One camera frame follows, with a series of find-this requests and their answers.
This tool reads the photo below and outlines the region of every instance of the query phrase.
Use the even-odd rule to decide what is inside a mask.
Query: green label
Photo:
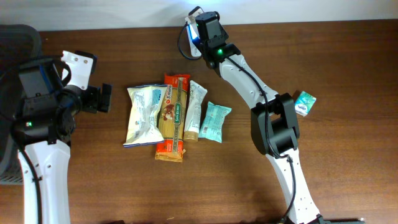
[[[181,103],[176,103],[174,106],[174,124],[180,124],[181,123],[181,108],[182,105]]]

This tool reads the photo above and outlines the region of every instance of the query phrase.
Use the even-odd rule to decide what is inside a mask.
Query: orange food package
[[[190,75],[164,75],[164,83],[169,85],[159,117],[159,131],[164,143],[156,145],[155,159],[182,162],[189,78]]]

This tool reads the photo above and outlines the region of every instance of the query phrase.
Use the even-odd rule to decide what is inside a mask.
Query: green and white packet
[[[200,128],[199,138],[207,138],[222,143],[221,129],[231,108],[208,102],[205,120]]]

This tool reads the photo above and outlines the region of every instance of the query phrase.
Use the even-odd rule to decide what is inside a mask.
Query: white packet
[[[152,84],[128,88],[132,107],[124,147],[144,146],[164,142],[156,128],[157,114],[168,85]]]

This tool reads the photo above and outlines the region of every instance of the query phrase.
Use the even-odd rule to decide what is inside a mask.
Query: wooden table
[[[226,26],[259,77],[279,93],[317,97],[298,116],[300,160],[327,219],[398,223],[398,21]],[[250,114],[204,61],[185,60],[180,27],[41,32],[46,54],[98,56],[90,84],[113,84],[109,114],[80,113],[72,137],[72,223],[238,223],[278,220],[286,206],[269,161],[250,136]],[[186,144],[184,162],[155,161],[154,146],[123,148],[126,88],[190,73],[204,100],[229,106],[223,143]],[[22,186],[0,186],[0,222],[22,223]]]

